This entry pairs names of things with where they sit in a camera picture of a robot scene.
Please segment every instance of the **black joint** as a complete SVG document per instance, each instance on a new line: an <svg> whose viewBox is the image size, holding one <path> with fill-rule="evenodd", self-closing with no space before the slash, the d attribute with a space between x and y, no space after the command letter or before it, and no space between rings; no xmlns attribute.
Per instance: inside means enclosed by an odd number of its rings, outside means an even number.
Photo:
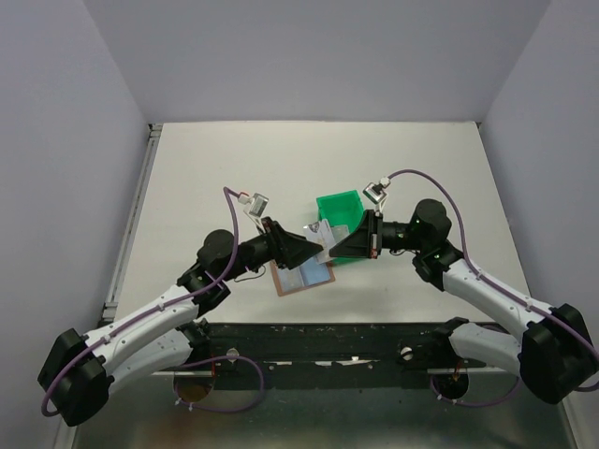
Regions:
<svg viewBox="0 0 599 449"><path fill-rule="evenodd" d="M407 233L419 242L419 251L428 253L446 241L451 229L446 207L436 199L423 199L416 205Z"/></svg>
<svg viewBox="0 0 599 449"><path fill-rule="evenodd" d="M200 323L194 321L186 323L177 327L177 330L189 340L189 346L193 349L185 363L210 358L211 341L208 335L210 328L206 319L203 319Z"/></svg>
<svg viewBox="0 0 599 449"><path fill-rule="evenodd" d="M580 312L564 304L551 314L572 327L590 344ZM530 323L522 335L520 377L541 400L557 404L598 370L597 360L569 332L545 318Z"/></svg>
<svg viewBox="0 0 599 449"><path fill-rule="evenodd" d="M225 229L212 231L197 251L197 262L213 277L219 276L233 253L233 234Z"/></svg>
<svg viewBox="0 0 599 449"><path fill-rule="evenodd" d="M443 286L443 273L447 272L451 265L461 259L462 251L453 247L449 241L445 241L438 248L428 253L420 253L412 259L412 265L416 273L424 282L431 283L438 290L445 291Z"/></svg>
<svg viewBox="0 0 599 449"><path fill-rule="evenodd" d="M456 366L458 357L451 346L449 337L460 326L469 323L465 318L452 318L432 331L431 346L429 348L431 359L444 367Z"/></svg>
<svg viewBox="0 0 599 449"><path fill-rule="evenodd" d="M383 222L383 249L392 253L399 251L416 251L420 245L407 231L407 224Z"/></svg>
<svg viewBox="0 0 599 449"><path fill-rule="evenodd" d="M184 287L189 293L193 293L207 287L212 282L213 280L208 276L206 270L204 270L199 264L195 264L177 280L177 285ZM199 318L205 313L216 308L225 300L226 297L230 295L230 293L231 292L225 283L221 282L207 292L195 296L192 299L192 302L194 304L198 304L199 306L197 317Z"/></svg>
<svg viewBox="0 0 599 449"><path fill-rule="evenodd" d="M85 349L84 338L75 329L63 332L54 342L37 382L48 391L66 364ZM56 386L51 401L68 426L78 426L87 421L108 401L113 379L107 377L102 367L104 361L88 354Z"/></svg>

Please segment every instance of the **metal floor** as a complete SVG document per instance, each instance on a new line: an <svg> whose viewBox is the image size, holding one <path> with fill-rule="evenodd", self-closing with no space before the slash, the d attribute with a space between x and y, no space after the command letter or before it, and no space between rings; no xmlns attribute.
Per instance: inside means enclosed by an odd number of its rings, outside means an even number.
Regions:
<svg viewBox="0 0 599 449"><path fill-rule="evenodd" d="M576 447L562 406L547 405L525 387L510 401L465 409L428 390L271 390L238 414L175 407L170 376L151 376L117 393L80 426L75 447L106 448L443 448L564 449ZM469 400L489 399L513 383L504 374L477 374ZM215 392L231 406L251 392Z"/></svg>

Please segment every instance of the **white table surface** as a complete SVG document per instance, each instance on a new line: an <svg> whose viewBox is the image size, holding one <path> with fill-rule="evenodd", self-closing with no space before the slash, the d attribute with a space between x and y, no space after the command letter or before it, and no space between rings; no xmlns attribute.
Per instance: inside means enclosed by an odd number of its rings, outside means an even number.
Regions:
<svg viewBox="0 0 599 449"><path fill-rule="evenodd" d="M118 297L117 318L163 293L196 260L208 233L231 229L222 187L270 198L266 215L301 234L315 199L356 189L401 169L431 174L457 201L471 256L526 292L518 255L474 123L218 122L165 124ZM414 175L395 179L386 220L407 222L417 201L441 194ZM370 203L364 197L365 207ZM256 230L238 204L241 239ZM454 227L450 239L460 246ZM229 283L212 322L443 322L488 319L416 275L411 255L334 269L336 282L277 297L272 278Z"/></svg>

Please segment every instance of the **cable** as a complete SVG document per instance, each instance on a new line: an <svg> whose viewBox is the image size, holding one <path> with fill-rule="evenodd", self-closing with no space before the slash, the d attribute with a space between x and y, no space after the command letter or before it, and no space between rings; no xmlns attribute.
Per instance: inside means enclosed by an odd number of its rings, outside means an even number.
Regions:
<svg viewBox="0 0 599 449"><path fill-rule="evenodd" d="M232 409L219 409L219 408L210 407L207 405L199 405L197 402L184 401L183 399L181 399L181 395L179 394L179 387L175 384L173 390L175 392L175 395L177 395L177 398L178 398L177 401L175 402L175 405L183 404L183 405L186 405L187 407L190 407L190 410L193 408L193 409L198 409L198 410L204 410L206 412L237 413L237 412L244 412L246 410L249 410L249 409L255 407L264 398L264 392L265 392L265 390L264 390L264 374L262 373L262 369L260 369L260 367L254 360L252 360L251 358L244 357L243 355L220 355L218 357L213 357L213 358L208 358L206 360L202 360L201 362L186 363L185 365L180 365L178 368L199 367L202 365L207 365L209 363L219 362L221 360L241 360L243 362L247 362L250 365L252 365L252 367L258 373L258 378L260 380L260 384L258 387L258 393L254 399L252 399L248 404L245 404L241 407L234 407Z"/></svg>
<svg viewBox="0 0 599 449"><path fill-rule="evenodd" d="M69 372L69 370L71 368L73 368L85 356L87 356L88 354L95 351L102 344L108 343L114 337L116 337L121 332L128 329L135 323L139 322L140 320L156 313L157 311L163 311L166 307L175 305L175 304L177 304L181 301L185 301L186 299L189 299L191 297L197 297L199 295L202 295L202 294L206 293L207 291L209 291L210 289L212 289L214 286L218 285L225 278L225 276L228 274L228 272L233 267L233 264L235 263L235 258L237 257L237 251L238 251L238 247L239 247L239 234L240 234L239 233L239 224L237 223L237 214L235 213L235 207L233 206L233 201L231 200L231 197L234 196L236 198L239 198L240 194L232 191L228 187L223 188L223 193L225 194L226 203L228 204L229 211L231 212L231 219L233 222L233 251L231 252L231 257L228 260L228 264L226 264L225 270L211 284L206 285L205 287L200 288L199 290L196 290L195 292L191 292L191 293L188 293L181 297L175 297L173 299L170 299L170 300L164 302L164 304L162 305L162 308L160 306L155 306L155 307L152 307L151 309L148 309L147 311L140 313L139 315L134 316L133 318L124 322L122 325L113 329L109 333L110 338L108 340L105 337L101 337L97 342L95 342L91 346L88 346L83 351L81 351L79 354L77 354L75 357L73 357L73 359L70 362L68 362L64 368L62 368L60 370L58 375L54 378L54 380L50 383L50 386L46 390L46 394L44 395L44 398L41 401L41 413L44 416L52 417L52 416L56 416L57 414L59 414L58 410L49 411L48 403L50 402L50 399L51 399L52 395L54 394L56 387L63 380L63 378L66 376L66 374Z"/></svg>
<svg viewBox="0 0 599 449"><path fill-rule="evenodd" d="M529 306L529 304L525 300L520 299L519 297L517 297L516 295L514 295L510 291L508 291L505 288L503 288L498 283L496 283L493 280L489 279L487 276L485 276L484 273L482 273L479 269L477 269L475 267L475 264L473 263L472 259L470 258L470 255L468 254L468 248L466 246L466 231L464 229L464 222L463 222L463 220L461 218L460 210L458 209L458 205L456 204L456 202L453 200L453 198L451 197L451 195L449 194L449 192L443 187L443 185L441 185L432 176L430 176L430 175L428 175L428 174L426 174L426 173L424 173L422 171L414 170L412 168L406 168L404 170L398 170L398 171L396 171L394 173L391 173L387 177L390 180L392 180L393 178L395 178L397 176L400 176L400 175L403 175L403 174L406 174L406 173L411 173L411 174L414 174L414 175L418 175L418 176L421 176L422 178L425 178L425 179L429 180L430 182L432 182L441 191L441 193L445 196L445 198L447 198L447 201L449 201L449 204L451 204L451 207L452 207L453 211L455 212L456 217L458 218L458 225L460 226L461 250L464 253L464 260L466 261L466 264L468 265L468 267L476 275L476 277L478 277L479 279L481 279L484 283L486 283L490 287L494 288L496 291L498 291L502 295L505 295L506 297L509 297L513 301L517 302L520 306L523 306L523 307L527 308L528 310L531 310L531 311L534 311L534 312L538 313L539 315L543 316L544 318L547 318L554 325L561 327L563 330L565 330L566 332L568 332L572 337L574 337L580 344L582 344L592 354L592 356L595 357L595 360L597 360L597 362L599 363L599 353L597 352L597 350L584 337L582 337L580 334L578 334L578 332L576 332L572 327L570 327L569 325L567 325L563 321L559 320L558 318L556 318L552 314L547 313L546 311L543 311L542 309L539 309L538 307L536 307L534 305L530 305ZM580 386L578 388L575 388L575 391L585 392L585 393L586 392L591 392L591 391L596 391L596 390L599 390L599 381L597 381L593 385Z"/></svg>
<svg viewBox="0 0 599 449"><path fill-rule="evenodd" d="M389 251L389 254L391 254L393 257L399 257L400 255L404 254L404 253L412 253L412 254L416 254L416 251L412 251L412 250L401 250L401 251Z"/></svg>
<svg viewBox="0 0 599 449"><path fill-rule="evenodd" d="M262 276L264 276L266 274L266 266L261 265L258 269L261 269L261 268L264 268L264 269L257 276L248 276L247 278L242 278L242 279L240 279L240 277L238 276L237 278L235 278L233 280L233 282L240 283L240 282L243 282L243 281L251 281L253 279L261 278Z"/></svg>
<svg viewBox="0 0 599 449"><path fill-rule="evenodd" d="M434 395L437 397L437 400L441 400L442 402L447 402L448 404L457 405L459 407L467 407L470 409L482 409L484 407L493 407L495 405L499 405L499 404L511 399L512 397L514 397L514 395L519 390L521 385L522 385L522 381L520 380L519 377L517 377L516 383L509 389L509 391L507 393L505 393L505 395L501 396L500 398L490 400L488 402L466 402L466 401L457 401L454 399L446 398L445 396L441 395L441 393L439 393L439 390L437 389L435 376L431 376L430 387L431 387L431 390L434 393Z"/></svg>

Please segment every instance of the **table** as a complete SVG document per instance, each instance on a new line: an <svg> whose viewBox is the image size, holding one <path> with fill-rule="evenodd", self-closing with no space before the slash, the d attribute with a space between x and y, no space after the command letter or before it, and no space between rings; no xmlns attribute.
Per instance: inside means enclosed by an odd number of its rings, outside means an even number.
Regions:
<svg viewBox="0 0 599 449"><path fill-rule="evenodd" d="M266 213L284 229L301 233L317 218L318 196L361 192L369 181L407 167L431 174L454 196L475 261L526 291L474 123L168 123L116 295L117 317L172 285L195 262L208 233L231 228L224 185L268 196ZM443 199L432 184L414 175L394 180L389 191L386 220L407 222L420 199ZM372 204L362 198L365 207ZM237 210L241 238L254 237L253 223L241 207ZM459 244L456 226L450 239ZM423 283L409 254L386 253L378 261L359 261L334 271L336 282L288 297L277 297L270 276L232 284L231 296L206 317L237 323L488 319L464 301Z"/></svg>
<svg viewBox="0 0 599 449"><path fill-rule="evenodd" d="M454 196L476 262L527 291L518 255L474 123L168 123L140 186L132 239L111 300L117 318L159 296L191 266L204 237L230 229L222 187L270 198L267 213L292 232L316 219L318 196L362 188L400 168L431 174ZM394 180L386 220L407 221L421 198L443 198L411 175ZM256 234L241 213L241 237ZM458 244L457 229L450 239ZM409 323L454 316L487 320L464 301L438 292L414 273L409 254L335 268L336 282L277 297L269 275L231 283L212 322ZM506 374L472 376L469 400L501 395ZM466 410L430 391L276 391L259 407L220 415L174 407L169 374L118 392L79 427L75 447L576 447L562 405L525 388L501 406ZM251 392L214 392L227 403Z"/></svg>

